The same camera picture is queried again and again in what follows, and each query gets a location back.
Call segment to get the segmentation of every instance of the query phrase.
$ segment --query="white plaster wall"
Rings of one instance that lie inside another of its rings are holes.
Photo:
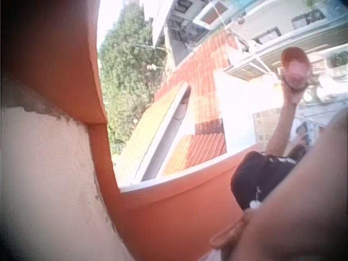
[[[256,142],[252,114],[279,108],[283,98],[272,86],[250,83],[221,70],[214,72],[227,153],[238,153]]]
[[[86,127],[22,107],[3,108],[2,121],[1,234],[13,254],[133,260],[98,192]]]
[[[282,35],[294,30],[291,19],[309,12],[306,0],[267,0],[262,8],[246,15],[244,24],[232,25],[241,37],[251,40],[269,29],[278,27]]]

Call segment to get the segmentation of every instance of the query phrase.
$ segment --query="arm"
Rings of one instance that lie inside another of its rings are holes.
[[[255,212],[232,260],[288,260],[339,243],[348,226],[347,119],[345,109]]]
[[[267,144],[266,153],[273,156],[282,156],[290,138],[290,131],[295,117],[296,105],[284,103],[277,127]]]
[[[284,155],[284,151],[290,138],[296,107],[304,93],[304,91],[296,93],[292,92],[283,76],[281,76],[281,80],[284,104],[281,109],[281,115],[277,127],[266,147],[267,154],[279,157]]]

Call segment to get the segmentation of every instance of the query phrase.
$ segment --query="sky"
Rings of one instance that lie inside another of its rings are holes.
[[[119,18],[122,0],[101,0],[97,27],[97,48],[99,49],[107,32]]]

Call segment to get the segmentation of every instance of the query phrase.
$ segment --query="hand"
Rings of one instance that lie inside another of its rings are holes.
[[[236,223],[210,239],[210,246],[214,249],[234,248],[255,211],[256,209],[251,208],[245,210],[243,216]]]
[[[293,91],[293,88],[291,88],[285,81],[284,75],[281,75],[281,86],[284,95],[284,104],[291,104],[297,106],[303,98],[303,94],[305,93],[307,85],[308,84],[306,83],[305,88],[303,88],[300,91]]]

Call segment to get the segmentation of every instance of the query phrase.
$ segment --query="orange roof tile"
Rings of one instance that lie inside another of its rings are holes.
[[[119,157],[119,163],[114,168],[119,186],[128,185],[133,180],[160,124],[182,86],[182,83],[177,84],[142,115]]]
[[[223,133],[187,135],[180,139],[162,175],[196,166],[226,153]]]
[[[191,86],[191,97],[188,113],[195,116],[196,133],[222,132],[221,112],[213,71],[229,65],[225,43],[233,45],[221,30],[207,39],[195,53],[184,62],[155,94],[155,100],[167,93],[178,82],[184,80]]]

